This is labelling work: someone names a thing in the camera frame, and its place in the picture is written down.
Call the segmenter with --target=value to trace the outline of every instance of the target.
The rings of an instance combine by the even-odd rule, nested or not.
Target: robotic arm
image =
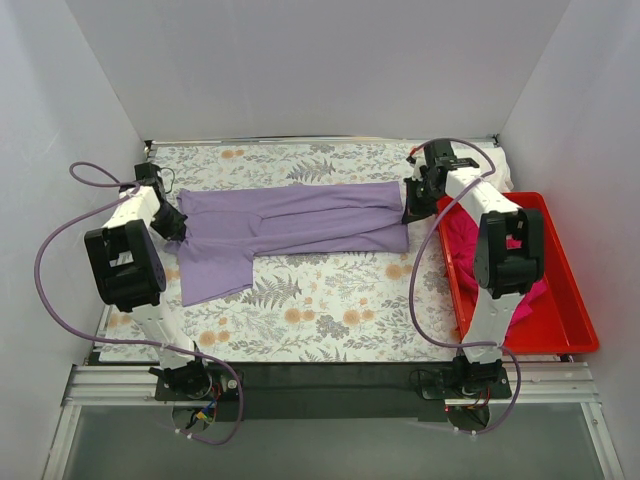
[[[167,240],[184,240],[186,215],[166,200],[160,169],[153,164],[136,165],[136,184],[122,187],[120,204],[102,228],[85,234],[85,246],[98,286],[107,305],[127,312],[146,338],[188,351],[197,346],[182,332],[163,297],[164,268],[151,241],[149,228]],[[121,255],[131,258],[118,263]],[[201,359],[156,348],[160,369],[150,372],[171,390],[198,399],[211,390],[212,379]]]
[[[404,223],[436,214],[440,198],[457,197],[481,176],[479,165],[470,158],[457,158],[446,140],[427,145],[424,159],[410,156],[407,160],[414,172],[405,179]],[[472,187],[459,203],[479,227],[474,259],[478,300],[462,343],[502,345],[515,309],[544,275],[543,217],[536,209],[511,202],[485,181]],[[508,238],[519,240],[520,247],[507,248]],[[481,388],[496,381],[500,349],[473,346],[464,347],[463,352],[465,358],[456,359],[462,364],[463,385]]]

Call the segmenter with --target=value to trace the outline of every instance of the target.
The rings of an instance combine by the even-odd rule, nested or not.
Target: sleeve
[[[253,251],[186,239],[178,250],[182,305],[225,297],[253,285]]]

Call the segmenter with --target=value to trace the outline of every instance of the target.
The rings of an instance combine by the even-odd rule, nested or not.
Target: gray wall
[[[497,133],[568,0],[67,0],[138,133]]]
[[[36,297],[33,260],[63,221],[113,199],[76,184],[76,160],[121,178],[142,143],[63,0],[0,1],[0,477],[40,478],[71,363],[89,345],[53,324]],[[63,234],[44,263],[46,288],[70,322],[95,331],[101,302],[82,242]]]
[[[503,132],[549,203],[600,338],[587,357],[628,478],[640,470],[640,4],[573,0]]]

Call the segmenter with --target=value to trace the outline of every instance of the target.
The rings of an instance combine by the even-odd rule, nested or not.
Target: purple cloth
[[[189,217],[178,248],[184,306],[250,288],[255,255],[409,249],[397,182],[182,190],[178,203]]]

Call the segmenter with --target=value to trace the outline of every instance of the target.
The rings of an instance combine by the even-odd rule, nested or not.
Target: wire
[[[75,168],[78,166],[87,166],[87,167],[91,167],[94,168],[102,173],[104,173],[106,176],[108,176],[111,180],[114,181],[114,183],[111,184],[104,184],[104,183],[96,183],[96,182],[92,182],[89,180],[85,180],[81,177],[79,177],[75,172]],[[132,183],[121,183],[116,177],[114,177],[112,174],[110,174],[109,172],[107,172],[104,168],[98,166],[98,165],[94,165],[93,163],[89,163],[89,162],[75,162],[73,164],[71,164],[71,166],[69,167],[69,173],[71,174],[71,176],[73,178],[75,178],[76,180],[78,180],[80,183],[84,183],[85,185],[90,185],[93,187],[121,187],[121,186],[132,186],[135,185],[135,189],[133,190],[132,194],[135,194],[138,189],[139,189],[139,185],[137,185],[135,182]],[[122,340],[122,339],[115,339],[115,338],[102,338],[102,337],[97,337],[95,335],[90,335],[88,333],[85,333],[81,330],[78,330],[74,327],[72,327],[71,325],[69,325],[67,322],[65,322],[62,317],[60,317],[60,315],[58,315],[58,313],[55,311],[55,309],[53,308],[53,306],[51,305],[51,302],[49,302],[49,299],[47,298],[47,295],[44,291],[44,287],[42,285],[42,275],[41,275],[41,268],[42,268],[42,258],[44,257],[44,253],[47,250],[47,247],[49,246],[49,244],[51,244],[51,242],[58,236],[60,235],[60,233],[62,233],[63,231],[65,231],[67,228],[75,225],[76,223],[81,222],[82,220],[85,220],[89,217],[92,217],[94,215],[97,215],[98,213],[104,212],[105,210],[109,210],[110,208],[113,208],[115,206],[120,205],[121,203],[126,202],[128,199],[130,198],[130,195],[125,195],[121,198],[119,198],[118,200],[115,200],[111,203],[108,203],[107,205],[104,205],[100,208],[97,208],[95,210],[92,210],[90,212],[87,212],[83,215],[80,215],[79,217],[76,217],[72,220],[69,220],[68,222],[64,223],[63,225],[59,226],[58,228],[56,228],[45,240],[44,242],[42,242],[42,245],[40,246],[40,248],[38,249],[38,253],[36,254],[36,258],[35,258],[35,262],[33,265],[33,276],[34,276],[34,280],[35,280],[35,284],[36,284],[36,290],[38,292],[38,296],[40,297],[40,301],[42,302],[42,305],[44,305],[45,310],[49,313],[49,315],[51,315],[51,317],[53,318],[53,320],[60,325],[63,329],[65,329],[67,332],[75,335],[76,337],[80,337],[84,340],[89,340],[91,342],[96,342],[96,343],[107,343],[107,344],[112,344],[112,345],[148,345],[150,347],[159,347],[159,348],[166,348],[167,350],[171,350],[173,352],[177,352],[177,353],[182,353],[183,355],[193,355],[194,357],[198,357],[198,358],[202,358],[205,360],[209,360],[211,362],[215,362],[218,365],[220,365],[221,367],[223,367],[225,370],[227,370],[231,376],[233,377],[233,379],[237,382],[238,384],[238,417],[236,418],[235,424],[231,430],[231,432],[224,437],[222,440],[211,440],[209,438],[205,438],[205,437],[201,437],[198,435],[192,435],[190,434],[190,432],[188,432],[185,429],[179,429],[178,431],[180,433],[182,433],[183,435],[191,435],[190,438],[194,438],[196,440],[199,440],[201,442],[207,443],[209,445],[224,445],[225,443],[228,443],[229,440],[231,440],[234,435],[236,434],[236,432],[238,431],[238,429],[240,428],[240,424],[242,422],[242,414],[244,411],[244,392],[242,389],[242,383],[240,382],[240,378],[238,376],[238,374],[235,372],[235,370],[233,368],[231,368],[231,366],[229,364],[227,364],[226,362],[220,360],[219,358],[216,357],[212,357],[211,355],[207,355],[205,353],[202,352],[194,352],[191,350],[186,350],[184,348],[180,348],[180,347],[176,347],[175,345],[163,345],[160,342],[155,342],[153,340]]]
[[[415,153],[415,152],[417,152],[419,150],[424,149],[429,144],[431,144],[433,142],[436,142],[436,141],[441,141],[441,140],[449,141],[449,142],[461,143],[463,145],[471,147],[472,149],[474,149],[475,151],[480,153],[480,155],[482,155],[482,157],[489,163],[489,166],[491,168],[489,169],[488,172],[483,173],[478,178],[476,178],[473,182],[471,182],[469,185],[467,185],[458,194],[458,196],[456,196],[442,210],[442,212],[440,212],[440,214],[436,217],[436,219],[434,220],[433,224],[431,225],[431,228],[429,229],[429,232],[427,233],[427,236],[425,237],[424,241],[422,242],[422,245],[420,245],[420,248],[418,249],[418,254],[416,255],[416,260],[415,260],[415,262],[413,264],[413,269],[411,270],[411,280],[409,281],[409,314],[411,316],[411,322],[413,323],[413,326],[416,329],[416,331],[420,334],[420,336],[422,338],[427,340],[429,343],[432,343],[433,345],[436,345],[438,347],[443,347],[443,348],[455,348],[455,349],[458,349],[458,348],[469,348],[469,347],[497,347],[500,350],[502,350],[503,353],[506,353],[507,355],[509,355],[511,357],[511,360],[513,361],[513,364],[514,364],[515,369],[516,369],[516,388],[515,388],[515,391],[513,392],[513,396],[511,397],[511,402],[507,406],[507,409],[504,411],[502,416],[500,416],[500,418],[498,418],[498,420],[496,420],[492,425],[488,426],[484,430],[481,430],[479,432],[476,432],[475,430],[459,430],[460,432],[466,433],[468,435],[484,434],[484,433],[489,433],[489,432],[495,430],[496,428],[498,428],[509,417],[509,415],[511,415],[511,412],[513,411],[513,408],[515,407],[516,401],[518,400],[518,396],[520,395],[520,388],[522,386],[522,371],[521,371],[521,368],[520,368],[520,363],[518,362],[518,359],[516,358],[515,354],[509,348],[507,348],[504,345],[498,345],[496,342],[447,343],[447,342],[441,342],[441,341],[436,340],[435,338],[432,338],[429,335],[427,335],[427,333],[422,329],[422,327],[418,323],[418,319],[416,317],[415,289],[416,289],[416,279],[417,279],[417,276],[418,276],[418,267],[420,266],[420,260],[422,259],[422,256],[424,255],[424,251],[427,248],[427,244],[429,243],[429,240],[431,240],[431,237],[433,236],[434,232],[436,231],[436,228],[438,228],[438,225],[440,225],[440,222],[442,221],[444,216],[447,213],[449,213],[449,211],[453,207],[456,206],[456,204],[462,199],[462,197],[464,197],[471,189],[473,189],[476,185],[478,185],[480,182],[482,182],[485,177],[488,177],[489,175],[492,175],[492,174],[496,173],[496,166],[493,163],[493,160],[491,160],[489,155],[487,155],[484,152],[484,150],[482,150],[481,148],[479,148],[478,146],[474,145],[471,142],[468,142],[466,140],[461,140],[459,138],[447,138],[447,137],[444,137],[444,138],[436,138],[436,139],[433,139],[433,140],[428,140],[428,141],[422,143],[421,145],[419,145],[418,147],[415,147],[412,150],[412,152]],[[420,426],[420,427],[423,427],[423,428],[431,428],[431,429],[436,429],[436,430],[449,431],[449,429],[446,428],[446,427],[440,427],[440,426],[436,426],[436,425],[422,424],[422,423],[415,423],[414,425],[417,425],[417,426]]]
[[[173,177],[171,178],[171,188],[165,192],[165,193],[171,193],[173,191],[173,184],[176,181],[176,172],[173,170],[173,168],[169,168],[169,167],[161,167],[160,171],[162,170],[169,170],[173,174]]]

